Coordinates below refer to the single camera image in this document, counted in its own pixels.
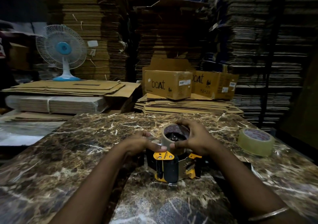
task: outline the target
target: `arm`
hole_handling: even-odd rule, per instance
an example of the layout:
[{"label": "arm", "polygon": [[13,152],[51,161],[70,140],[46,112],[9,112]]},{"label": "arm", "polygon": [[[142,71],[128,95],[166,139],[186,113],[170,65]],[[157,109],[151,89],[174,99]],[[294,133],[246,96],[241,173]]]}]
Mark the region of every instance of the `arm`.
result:
[{"label": "arm", "polygon": [[[204,125],[181,120],[177,124],[190,128],[190,137],[171,144],[171,148],[189,148],[195,153],[209,155],[229,182],[233,193],[249,217],[271,213],[283,207],[285,202],[263,184],[234,154],[214,139]],[[288,210],[259,223],[306,223],[297,213]]]},{"label": "arm", "polygon": [[144,138],[148,136],[150,136],[149,132],[139,131],[111,148],[63,208],[53,217],[50,224],[100,223],[125,157],[138,154],[145,148],[155,152],[167,150],[167,147]]}]

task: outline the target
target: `hand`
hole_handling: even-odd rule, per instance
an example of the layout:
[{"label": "hand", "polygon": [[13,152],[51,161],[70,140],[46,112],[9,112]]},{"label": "hand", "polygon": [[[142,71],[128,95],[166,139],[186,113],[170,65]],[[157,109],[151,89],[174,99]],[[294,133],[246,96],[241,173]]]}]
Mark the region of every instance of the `hand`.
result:
[{"label": "hand", "polygon": [[213,150],[213,147],[219,144],[219,142],[211,136],[203,124],[186,119],[181,119],[177,121],[176,124],[190,128],[190,136],[187,140],[171,143],[170,148],[172,149],[191,149],[196,154],[205,156],[209,155]]},{"label": "hand", "polygon": [[141,153],[144,149],[150,149],[154,152],[166,152],[167,147],[151,142],[145,137],[150,137],[150,133],[143,130],[138,131],[132,136],[124,139],[118,145],[122,146],[130,156]]}]

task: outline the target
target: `blue fan base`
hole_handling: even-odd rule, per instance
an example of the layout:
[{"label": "blue fan base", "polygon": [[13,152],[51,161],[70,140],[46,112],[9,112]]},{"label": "blue fan base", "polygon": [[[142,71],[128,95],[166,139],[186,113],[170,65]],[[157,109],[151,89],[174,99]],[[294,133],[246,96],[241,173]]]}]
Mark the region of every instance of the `blue fan base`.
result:
[{"label": "blue fan base", "polygon": [[60,81],[60,82],[66,82],[66,81],[81,81],[78,77],[70,77],[70,78],[63,78],[63,77],[55,77],[53,78],[53,81]]}]

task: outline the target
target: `forearm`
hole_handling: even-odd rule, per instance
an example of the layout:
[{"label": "forearm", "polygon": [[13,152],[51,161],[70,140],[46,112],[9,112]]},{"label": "forearm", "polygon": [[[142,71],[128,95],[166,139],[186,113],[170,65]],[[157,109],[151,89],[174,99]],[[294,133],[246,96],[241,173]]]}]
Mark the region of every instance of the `forearm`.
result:
[{"label": "forearm", "polygon": [[286,206],[278,195],[222,144],[214,144],[210,156],[250,217],[267,214]]},{"label": "forearm", "polygon": [[113,147],[50,223],[100,223],[125,154],[120,146]]}]

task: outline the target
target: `fan grille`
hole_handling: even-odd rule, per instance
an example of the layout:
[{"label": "fan grille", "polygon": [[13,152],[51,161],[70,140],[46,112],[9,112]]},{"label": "fan grille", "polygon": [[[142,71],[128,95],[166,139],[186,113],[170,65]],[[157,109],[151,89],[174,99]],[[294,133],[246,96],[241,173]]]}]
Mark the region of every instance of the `fan grille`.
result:
[{"label": "fan grille", "polygon": [[[62,54],[57,50],[60,42],[65,42],[71,47],[69,54]],[[36,45],[46,62],[61,69],[63,58],[69,63],[70,69],[73,69],[82,65],[87,55],[87,48],[82,37],[66,25],[46,26],[41,36],[36,37]]]}]

